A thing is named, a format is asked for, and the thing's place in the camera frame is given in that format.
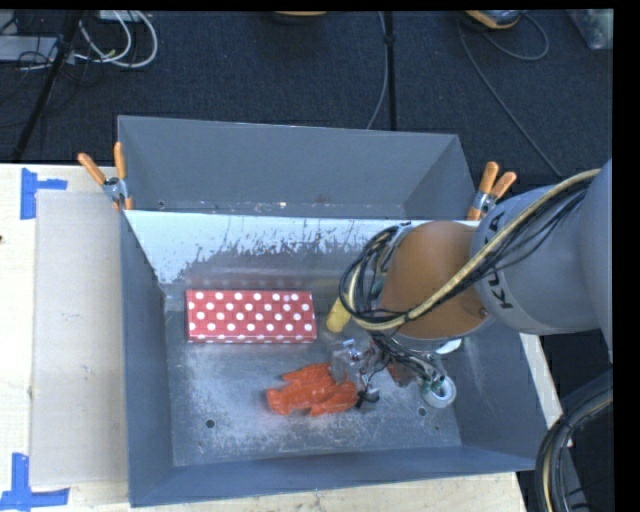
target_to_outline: red polka dot box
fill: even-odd
[[[311,343],[316,316],[310,292],[187,290],[190,343]]]

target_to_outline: black hose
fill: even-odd
[[[78,27],[80,24],[80,20],[84,15],[83,10],[71,10],[67,12],[67,15],[64,20],[64,27],[62,29],[62,37],[58,39],[56,45],[58,52],[56,53],[56,57],[53,60],[53,64],[51,65],[51,69],[49,70],[49,74],[47,75],[47,80],[40,92],[40,96],[38,97],[38,101],[36,102],[36,106],[34,107],[29,119],[27,120],[27,124],[22,130],[18,142],[16,143],[13,152],[11,153],[10,161],[12,163],[19,163],[22,159],[22,155],[24,154],[27,145],[29,144],[29,140],[31,139],[31,135],[33,130],[38,122],[38,119],[42,116],[42,112],[49,101],[49,96],[51,95],[51,90],[53,89],[53,84],[58,77],[58,73],[60,69],[65,63],[69,51],[71,50],[71,43],[78,31]]]
[[[571,512],[564,489],[562,460],[571,436],[613,404],[608,380],[596,384],[591,398],[558,419],[542,440],[535,467],[536,498],[544,512]]]
[[[395,63],[393,58],[393,44],[395,34],[393,33],[393,15],[391,11],[384,11],[385,43],[387,45],[387,71],[389,74],[389,122],[391,131],[397,130],[396,118],[396,84],[395,84]]]

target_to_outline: cable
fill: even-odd
[[[18,56],[18,63],[22,60],[22,57],[24,57],[25,55],[32,53],[32,52],[22,52],[19,56]],[[36,49],[35,52],[36,54],[40,53],[40,35],[38,35],[37,41],[36,41]],[[18,83],[16,85],[13,86],[13,89],[11,89],[7,94],[4,95],[4,97],[0,98],[0,105],[2,105],[3,103],[5,103],[6,101],[8,101],[9,99],[11,99],[11,97],[13,96],[13,94],[15,92],[17,92],[17,90],[20,88],[20,86],[22,85],[22,83],[25,81],[25,79],[27,78],[27,74],[25,73],[24,75],[22,75],[22,77],[20,78],[20,80],[18,81]]]
[[[384,59],[384,80],[382,82],[382,91],[380,91],[380,98],[378,99],[378,104],[376,105],[376,109],[373,111],[373,115],[371,116],[371,120],[367,124],[367,130],[371,129],[373,126],[373,122],[378,117],[380,113],[380,108],[382,107],[382,102],[384,101],[384,97],[387,94],[388,82],[389,82],[389,61],[386,57],[386,38],[387,38],[387,29],[384,24],[384,17],[382,11],[378,11],[378,17],[380,18],[380,23],[382,24],[382,35],[385,38],[385,59]]]
[[[515,265],[520,261],[524,260],[525,258],[527,258],[528,256],[530,256],[533,252],[535,252],[538,249],[538,247],[540,247],[544,243],[544,241],[549,237],[552,231],[563,221],[563,219],[566,218],[566,216],[570,212],[572,212],[579,204],[581,204],[582,200],[584,199],[584,196],[586,195],[585,183],[586,182],[583,181],[571,187],[571,188],[582,187],[582,190],[578,191],[576,194],[574,194],[574,192],[571,191],[571,188],[568,188],[565,192],[558,194],[552,200],[549,200],[543,205],[541,205],[538,208],[535,216],[531,216],[527,220],[519,224],[516,227],[516,229],[514,229],[513,232],[499,246],[499,248],[496,251],[492,251],[483,260],[483,262],[480,265],[478,265],[476,269],[474,269],[468,276],[461,279],[461,281],[456,286],[454,286],[446,295],[440,298],[438,302],[434,304],[433,307],[424,311],[421,316],[427,314],[431,310],[435,309],[435,307],[437,307],[438,305],[450,300],[451,298],[455,297],[459,293],[462,293],[471,285],[480,281],[481,279],[484,279],[489,274],[493,274],[497,271],[502,271],[512,265]],[[556,202],[561,200],[564,201],[563,195],[565,194],[566,195],[574,194],[574,195],[568,201],[566,201],[561,206],[561,208],[557,212],[555,212],[547,221],[545,221],[545,223],[542,226],[538,227],[536,231],[534,231],[532,234],[523,238],[523,233],[529,229],[532,223],[535,223],[537,219],[540,218],[540,215],[544,211],[551,208]],[[503,263],[503,260],[505,260],[510,254],[520,250],[526,244],[530,243],[536,238],[538,238],[538,240],[535,242],[533,247],[530,247],[527,250],[527,252],[525,252],[524,254],[521,254],[519,257],[517,257],[514,260],[508,261],[507,263]],[[365,254],[364,256],[360,256],[356,260],[356,262],[354,262],[354,264],[351,265],[349,270],[342,276],[339,290],[344,290],[344,283],[346,282],[346,279],[347,279],[346,276],[351,271],[358,268],[358,272],[359,272],[358,279],[354,278],[352,280],[352,281],[355,281],[355,285],[351,287],[353,290],[355,290],[355,292],[357,292],[354,300],[355,308],[351,308],[348,305],[345,306],[345,309],[347,309],[347,311],[355,318],[368,320],[378,324],[380,322],[384,322],[388,320],[389,318],[392,318],[393,315],[402,316],[408,313],[408,311],[390,312],[382,308],[377,310],[372,310],[369,307],[369,305],[372,303],[372,298],[374,297],[374,294],[371,292],[371,290],[373,288],[373,285],[376,282],[376,272],[377,272],[378,261],[381,254],[386,251],[386,247],[389,241],[390,239],[388,238],[388,235],[385,235],[384,237],[382,235],[374,237],[374,239],[372,240],[373,244],[365,248],[365,253],[367,254]],[[373,277],[371,278],[372,286],[370,287],[368,297],[365,298],[364,282],[363,282],[362,276],[364,275],[364,272],[366,272],[366,269],[369,266],[370,260],[374,257],[375,257],[375,264],[373,267],[374,268]],[[385,316],[384,314],[381,315],[380,313],[393,313],[393,314],[391,316],[389,315]]]
[[[142,20],[142,22],[146,25],[146,27],[149,29],[149,34],[151,35],[151,42],[152,42],[151,54],[149,55],[149,57],[147,57],[146,59],[144,59],[142,61],[139,61],[139,62],[122,62],[122,60],[127,56],[129,51],[131,50],[131,47],[133,46],[133,38],[132,38],[132,35],[131,35],[131,31],[126,26],[126,23],[124,22],[122,17],[116,11],[113,11],[113,12],[116,15],[116,18],[118,19],[118,22],[124,27],[125,34],[127,35],[127,45],[125,47],[125,50],[123,50],[119,55],[116,55],[116,56],[109,55],[109,54],[106,54],[106,53],[102,52],[102,50],[100,50],[100,48],[98,48],[98,46],[94,43],[93,39],[91,38],[91,36],[87,32],[87,30],[84,28],[84,26],[81,25],[80,33],[82,34],[84,39],[87,41],[87,43],[89,43],[90,48],[95,53],[97,53],[100,58],[99,59],[91,59],[88,55],[76,55],[76,57],[81,58],[81,59],[89,59],[92,62],[96,62],[96,63],[112,64],[114,66],[127,68],[127,69],[138,69],[138,68],[147,66],[148,64],[153,62],[155,60],[155,58],[156,58],[157,53],[158,53],[158,36],[156,34],[155,28],[151,24],[151,21],[149,21],[149,18],[147,18],[147,16],[145,16],[142,13],[142,11],[131,11],[131,12],[129,12],[129,16],[131,17],[132,20],[133,20],[133,14],[132,13],[135,13]]]
[[[27,120],[27,125],[24,127],[22,133],[20,134],[18,142],[16,143],[16,146],[11,154],[11,161],[13,163],[20,162],[22,154],[24,153],[24,150],[29,143],[29,139],[31,138],[31,134],[33,133],[33,129],[35,128],[35,125],[40,118],[44,107],[49,101],[49,97],[53,89],[53,84],[55,83],[60,68],[64,65],[64,61],[67,57],[67,51],[71,45],[71,42],[73,41],[76,31],[78,30],[78,25],[83,14],[84,11],[82,10],[74,10],[70,11],[65,18],[62,37],[56,43],[59,46],[58,53],[56,54],[56,58],[53,61],[51,69],[49,70],[49,74],[47,75],[46,82],[44,84],[44,87],[42,88],[42,91],[40,92],[40,96],[38,97],[36,105],[31,112],[29,119]]]
[[[123,59],[124,57],[127,56],[127,54],[129,53],[129,50],[131,49],[131,44],[132,44],[132,37],[131,37],[131,31],[129,30],[129,27],[127,27],[127,24],[124,22],[124,20],[122,19],[122,17],[118,14],[117,11],[113,11],[113,14],[115,15],[116,19],[118,20],[118,23],[120,23],[120,25],[122,26],[126,36],[127,36],[127,44],[125,46],[125,49],[122,50],[122,52],[119,55],[115,55],[115,56],[109,56],[109,54],[105,54],[103,53],[100,48],[98,48],[95,43],[93,42],[93,40],[91,39],[91,36],[89,36],[89,33],[87,32],[87,30],[84,27],[84,24],[82,23],[82,21],[80,21],[80,33],[82,34],[82,36],[84,37],[84,39],[87,41],[87,43],[89,43],[89,46],[91,47],[91,49],[96,52],[100,58],[99,59],[93,59],[91,58],[89,55],[81,55],[76,53],[75,57],[77,59],[82,59],[82,60],[87,60],[90,62],[99,62],[101,64],[106,64],[106,63],[113,63],[115,61],[118,61],[120,59]]]
[[[480,69],[480,66],[478,66],[478,64],[476,63],[475,59],[473,58],[473,55],[471,54],[471,51],[469,50],[469,47],[467,46],[466,41],[464,40],[464,36],[462,35],[462,28],[461,25],[462,23],[460,22],[460,20],[458,20],[457,22],[458,25],[458,36],[460,38],[460,42],[462,43],[462,46],[464,48],[465,53],[467,54],[467,57],[469,58],[469,60],[471,61],[471,64],[473,65],[473,67],[475,68],[476,72],[478,73],[478,75],[480,76],[480,79],[484,82],[484,84],[487,86],[487,89],[489,89],[489,92],[491,92],[491,94],[493,95],[493,97],[496,99],[496,101],[500,104],[500,106],[502,107],[502,109],[505,111],[505,113],[509,116],[509,118],[511,119],[511,121],[513,121],[513,123],[518,127],[518,129],[520,130],[520,132],[524,135],[524,137],[527,139],[527,141],[529,142],[529,144],[531,144],[531,146],[533,146],[533,148],[536,150],[536,152],[538,153],[538,155],[540,155],[540,157],[546,162],[546,164],[551,168],[551,170],[553,171],[553,173],[559,178],[559,179],[564,179],[564,175],[558,170],[558,168],[553,164],[553,162],[551,160],[549,160],[549,158],[547,157],[547,155],[545,155],[545,153],[542,151],[542,149],[540,149],[540,147],[536,144],[536,142],[531,138],[531,136],[527,133],[527,131],[524,129],[524,127],[522,126],[522,124],[520,124],[520,121],[518,121],[516,119],[516,117],[513,115],[513,113],[511,112],[511,110],[509,109],[509,107],[507,107],[507,105],[505,104],[505,102],[502,100],[502,98],[500,98],[498,92],[494,89],[494,87],[491,85],[491,83],[489,82],[489,80],[487,79],[487,77],[484,75],[484,73],[482,72],[482,70]]]
[[[16,12],[13,11],[11,18],[9,18],[9,20],[5,21],[2,25],[0,25],[0,34],[2,34],[5,30],[7,30],[15,22],[16,22]]]
[[[542,440],[536,458],[535,485],[538,502],[547,512],[571,512],[562,460],[573,434],[613,405],[612,383],[605,380],[598,388],[602,389],[596,389],[591,398],[558,419]]]
[[[385,21],[385,42],[387,44],[387,66],[389,74],[389,123],[391,131],[396,131],[396,85],[394,81],[395,63],[393,59],[393,43],[395,34],[393,33],[393,13],[384,11]]]
[[[355,297],[356,283],[358,282],[358,279],[360,279],[360,275],[363,274],[363,269],[358,266],[357,263],[351,265],[340,280],[341,287],[339,289],[339,297],[343,306],[361,327],[369,331],[382,331],[386,329],[399,328],[406,322],[415,320],[441,303],[450,293],[452,293],[452,291],[455,292],[456,287],[458,287],[464,279],[470,276],[472,272],[477,271],[480,265],[490,257],[496,249],[501,248],[503,241],[508,239],[508,237],[520,228],[521,225],[523,225],[530,217],[538,214],[540,208],[545,205],[545,203],[551,201],[559,194],[566,192],[568,189],[571,189],[574,185],[590,180],[598,174],[598,172],[600,172],[600,169],[582,172],[572,176],[571,178],[567,178],[545,192],[541,197],[524,208],[516,217],[511,219],[502,229],[500,229],[489,242],[487,242],[442,288],[440,288],[440,290],[413,309],[402,313],[392,313],[391,315],[384,314],[384,312],[380,315],[380,311],[378,311],[377,313],[380,318],[364,318],[361,312],[358,311]],[[393,236],[393,233],[395,233],[395,231],[392,232],[392,228],[383,230],[365,246],[365,250],[380,250],[381,244],[388,242]],[[351,271],[353,271],[353,275],[349,280],[348,290],[345,294],[343,284],[346,283],[347,275]]]
[[[540,52],[538,55],[532,55],[532,56],[528,56],[528,55],[520,55],[518,53],[514,53],[510,50],[507,50],[504,46],[500,46],[498,43],[496,43],[493,39],[491,39],[486,32],[483,32],[482,35],[484,36],[484,38],[489,41],[493,46],[495,46],[498,50],[506,53],[507,55],[509,55],[510,57],[513,57],[514,59],[518,59],[518,60],[526,60],[526,61],[536,61],[536,60],[540,60],[544,57],[546,57],[547,53],[549,53],[549,37],[547,37],[547,33],[544,31],[544,29],[540,26],[540,24],[534,20],[531,16],[529,16],[528,14],[522,14],[522,18],[528,20],[534,27],[536,27],[538,29],[538,31],[542,34],[542,37],[544,39],[544,50],[542,50],[542,52]]]

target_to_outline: black cable on floor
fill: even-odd
[[[384,38],[385,44],[385,57],[384,57],[384,77],[382,80],[382,90],[380,91],[380,97],[378,98],[378,104],[376,105],[375,110],[373,111],[373,115],[371,119],[367,123],[367,130],[370,130],[373,126],[373,123],[378,118],[378,114],[380,113],[380,107],[382,107],[382,102],[384,101],[385,96],[387,95],[387,88],[389,85],[389,62],[387,61],[387,29],[384,23],[384,14],[382,11],[378,11],[378,17],[380,18],[380,23],[382,25],[382,37]]]
[[[396,84],[393,58],[393,44],[396,36],[393,33],[393,15],[391,14],[391,11],[384,11],[384,24],[385,43],[387,45],[387,70],[389,73],[389,124],[391,131],[396,131]]]
[[[40,96],[36,102],[36,105],[29,116],[27,121],[27,125],[22,130],[20,134],[20,138],[15,145],[15,148],[11,154],[10,161],[12,163],[18,163],[22,159],[22,155],[24,154],[27,145],[29,144],[29,140],[31,139],[31,135],[33,130],[42,115],[42,112],[49,101],[49,96],[51,95],[51,90],[53,89],[53,84],[58,77],[58,73],[60,72],[60,68],[64,65],[65,60],[69,51],[71,50],[71,42],[73,41],[76,32],[78,31],[80,20],[84,15],[83,10],[72,10],[68,11],[65,20],[64,27],[62,30],[62,37],[58,39],[56,45],[58,52],[56,53],[56,57],[51,65],[51,69],[49,70],[49,74],[47,75],[47,80],[40,92]]]
[[[495,42],[491,41],[491,43],[496,46],[497,48],[499,48],[502,51],[505,51],[507,54],[511,55],[512,57],[516,57],[519,58],[521,60],[538,60],[542,57],[544,57],[547,54],[548,51],[548,39],[546,34],[544,33],[544,30],[542,30],[542,27],[540,27],[540,25],[538,25],[537,23],[535,23],[535,21],[533,21],[533,19],[531,19],[531,21],[533,22],[533,24],[541,31],[541,33],[543,34],[544,38],[545,38],[545,50],[537,56],[534,57],[524,57],[521,55],[516,55],[513,54],[511,52],[507,52],[505,51],[502,47],[498,46]],[[546,164],[549,166],[549,168],[553,171],[553,173],[560,179],[560,180],[564,180],[566,178],[566,176],[564,176],[559,170],[558,168],[553,164],[553,162],[551,160],[549,160],[549,158],[547,157],[547,155],[544,153],[544,151],[542,151],[542,149],[540,149],[540,147],[538,146],[538,144],[536,144],[536,142],[531,138],[531,136],[527,133],[527,131],[524,129],[524,126],[522,126],[522,124],[520,124],[520,121],[518,121],[516,119],[516,117],[513,115],[513,112],[511,112],[511,110],[509,109],[509,107],[507,107],[507,105],[505,104],[505,102],[502,100],[502,98],[500,97],[500,95],[498,94],[498,92],[494,89],[494,87],[491,85],[491,83],[489,82],[489,80],[487,79],[487,77],[485,76],[485,74],[482,72],[482,70],[480,69],[480,66],[478,66],[478,63],[475,61],[475,59],[473,58],[473,55],[471,53],[471,51],[469,50],[469,47],[467,46],[467,43],[465,41],[464,35],[462,34],[462,22],[460,20],[457,20],[458,22],[458,36],[460,38],[460,42],[462,43],[462,47],[464,48],[465,53],[467,54],[467,57],[469,58],[469,60],[471,61],[471,64],[473,65],[473,67],[475,68],[476,72],[478,73],[478,75],[480,76],[480,79],[484,82],[484,84],[487,86],[487,89],[489,89],[489,92],[491,92],[491,94],[493,95],[493,97],[496,99],[496,101],[500,104],[500,106],[502,107],[502,109],[505,111],[505,113],[511,118],[511,120],[513,121],[513,123],[518,127],[518,129],[520,130],[520,132],[522,133],[522,135],[524,135],[524,137],[527,139],[527,141],[529,142],[529,144],[531,144],[531,146],[533,146],[533,148],[536,150],[536,152],[538,153],[538,155],[540,155],[540,157],[546,162]]]

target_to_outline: yellow cable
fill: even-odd
[[[366,320],[354,317],[354,320],[358,325],[363,327],[369,331],[384,331],[387,329],[395,329],[405,324],[409,320],[415,320],[429,308],[431,308],[434,304],[436,304],[442,297],[444,297],[447,293],[449,293],[455,286],[457,286],[464,278],[466,278],[479,264],[480,262],[499,244],[502,242],[504,238],[506,238],[513,230],[515,230],[521,223],[523,223],[527,218],[529,218],[535,211],[540,208],[544,203],[557,196],[567,188],[579,183],[581,181],[585,181],[593,178],[596,174],[600,172],[600,169],[592,169],[590,171],[585,171],[580,174],[576,174],[571,178],[568,178],[551,190],[544,193],[540,196],[536,201],[527,206],[524,210],[522,210],[516,217],[511,219],[500,231],[498,231],[495,236],[485,244],[482,249],[480,249],[474,256],[471,258],[440,290],[434,293],[431,297],[425,300],[422,304],[419,304],[415,308],[411,309],[406,315],[398,316],[392,320],[388,320],[387,322],[382,323],[372,323]],[[353,292],[355,289],[355,282],[357,276],[359,275],[359,269],[354,272],[353,277],[351,278],[351,282],[349,284],[349,292],[347,294],[346,300],[347,304],[351,309],[355,310],[355,301],[353,298]]]

